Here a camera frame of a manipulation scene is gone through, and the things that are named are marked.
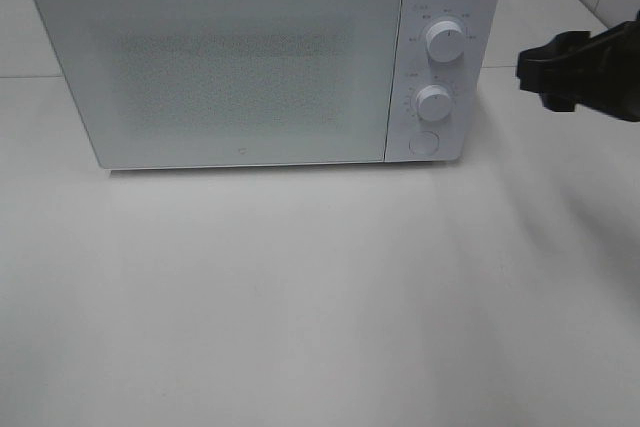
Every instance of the round button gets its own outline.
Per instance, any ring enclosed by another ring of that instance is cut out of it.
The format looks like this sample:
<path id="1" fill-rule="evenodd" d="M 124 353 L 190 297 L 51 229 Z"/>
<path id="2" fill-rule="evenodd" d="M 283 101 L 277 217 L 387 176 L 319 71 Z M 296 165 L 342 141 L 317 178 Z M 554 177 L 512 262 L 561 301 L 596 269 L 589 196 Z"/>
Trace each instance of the round button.
<path id="1" fill-rule="evenodd" d="M 422 120 L 438 122 L 451 113 L 453 100 L 444 87 L 430 85 L 416 96 L 416 111 Z"/>
<path id="2" fill-rule="evenodd" d="M 409 149 L 417 155 L 432 155 L 438 151 L 440 139 L 433 132 L 418 132 L 409 140 Z"/>
<path id="3" fill-rule="evenodd" d="M 464 29 L 456 20 L 440 20 L 426 35 L 427 52 L 437 62 L 452 62 L 464 52 Z"/>

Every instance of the microwave door window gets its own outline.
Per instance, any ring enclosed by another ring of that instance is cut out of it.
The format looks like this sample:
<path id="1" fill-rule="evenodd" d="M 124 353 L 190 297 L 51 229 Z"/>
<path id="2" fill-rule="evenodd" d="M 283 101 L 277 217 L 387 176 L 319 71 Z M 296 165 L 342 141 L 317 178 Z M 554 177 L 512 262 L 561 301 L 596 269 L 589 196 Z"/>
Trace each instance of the microwave door window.
<path id="1" fill-rule="evenodd" d="M 382 160 L 399 3 L 39 0 L 107 168 Z"/>

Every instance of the white microwave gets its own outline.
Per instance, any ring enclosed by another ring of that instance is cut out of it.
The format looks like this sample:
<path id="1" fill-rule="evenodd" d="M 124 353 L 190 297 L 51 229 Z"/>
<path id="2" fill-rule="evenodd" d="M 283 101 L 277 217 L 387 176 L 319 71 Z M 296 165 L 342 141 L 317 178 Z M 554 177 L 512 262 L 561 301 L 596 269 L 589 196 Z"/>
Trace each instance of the white microwave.
<path id="1" fill-rule="evenodd" d="M 497 0 L 35 0 L 106 169 L 453 160 Z"/>

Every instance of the control panel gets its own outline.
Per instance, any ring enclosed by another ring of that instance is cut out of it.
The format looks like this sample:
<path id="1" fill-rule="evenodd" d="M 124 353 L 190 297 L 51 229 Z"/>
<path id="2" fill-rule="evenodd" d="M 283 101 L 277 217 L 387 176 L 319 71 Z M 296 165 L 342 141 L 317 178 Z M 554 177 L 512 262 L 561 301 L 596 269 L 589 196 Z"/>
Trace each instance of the control panel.
<path id="1" fill-rule="evenodd" d="M 386 162 L 453 160 L 497 0 L 402 0 Z"/>

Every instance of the power knob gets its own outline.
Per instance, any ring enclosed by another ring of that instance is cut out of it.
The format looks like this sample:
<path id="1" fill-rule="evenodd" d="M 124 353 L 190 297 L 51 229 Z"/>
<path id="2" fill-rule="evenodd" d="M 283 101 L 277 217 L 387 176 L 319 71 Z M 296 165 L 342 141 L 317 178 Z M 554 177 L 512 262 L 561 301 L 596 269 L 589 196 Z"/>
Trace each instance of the power knob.
<path id="1" fill-rule="evenodd" d="M 439 20 L 426 33 L 427 52 L 437 62 L 452 62 L 464 52 L 464 27 L 457 20 Z"/>
<path id="2" fill-rule="evenodd" d="M 438 122 L 451 114 L 453 100 L 449 91 L 440 85 L 425 87 L 416 96 L 416 111 L 422 120 Z"/>

